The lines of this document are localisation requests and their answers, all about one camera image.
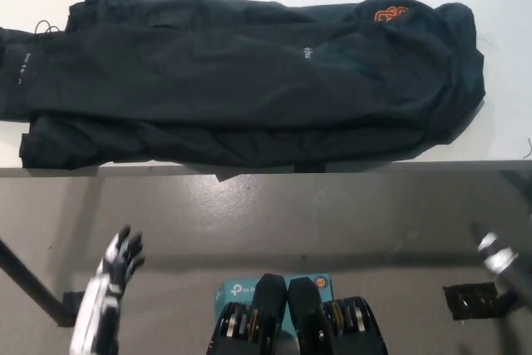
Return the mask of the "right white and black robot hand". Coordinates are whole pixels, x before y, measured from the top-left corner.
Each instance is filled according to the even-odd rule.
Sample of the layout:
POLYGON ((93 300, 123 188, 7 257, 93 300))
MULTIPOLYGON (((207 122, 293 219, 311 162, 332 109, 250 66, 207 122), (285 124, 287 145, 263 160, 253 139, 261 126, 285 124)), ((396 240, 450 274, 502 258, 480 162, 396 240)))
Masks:
POLYGON ((475 222, 471 230, 486 268, 516 291, 528 288, 528 269, 518 253, 487 225, 475 222))

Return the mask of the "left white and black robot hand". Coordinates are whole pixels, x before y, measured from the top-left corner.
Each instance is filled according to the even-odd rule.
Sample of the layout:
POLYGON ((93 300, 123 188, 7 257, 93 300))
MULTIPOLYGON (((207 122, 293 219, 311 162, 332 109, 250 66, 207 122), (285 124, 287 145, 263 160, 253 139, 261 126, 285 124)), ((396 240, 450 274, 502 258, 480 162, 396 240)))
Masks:
POLYGON ((70 355, 119 352, 122 299, 127 284, 144 262, 142 233, 132 233, 129 225, 122 227, 88 281, 71 335, 70 355))

